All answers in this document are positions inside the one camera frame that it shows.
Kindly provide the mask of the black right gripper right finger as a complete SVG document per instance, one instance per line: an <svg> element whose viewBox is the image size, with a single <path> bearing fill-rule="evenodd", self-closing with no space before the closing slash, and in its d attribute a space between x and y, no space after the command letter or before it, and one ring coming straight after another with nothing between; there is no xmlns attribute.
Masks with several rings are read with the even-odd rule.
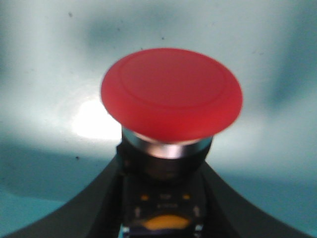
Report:
<svg viewBox="0 0 317 238"><path fill-rule="evenodd" d="M200 172L207 198L203 238L310 238L256 207L231 188L209 165Z"/></svg>

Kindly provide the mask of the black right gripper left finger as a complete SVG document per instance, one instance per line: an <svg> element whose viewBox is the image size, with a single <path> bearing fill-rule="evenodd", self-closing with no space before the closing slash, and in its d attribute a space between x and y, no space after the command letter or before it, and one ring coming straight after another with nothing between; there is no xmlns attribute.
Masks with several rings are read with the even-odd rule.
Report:
<svg viewBox="0 0 317 238"><path fill-rule="evenodd" d="M89 238L110 227L119 211L107 206L114 150L57 152L0 149L0 235L3 238Z"/></svg>

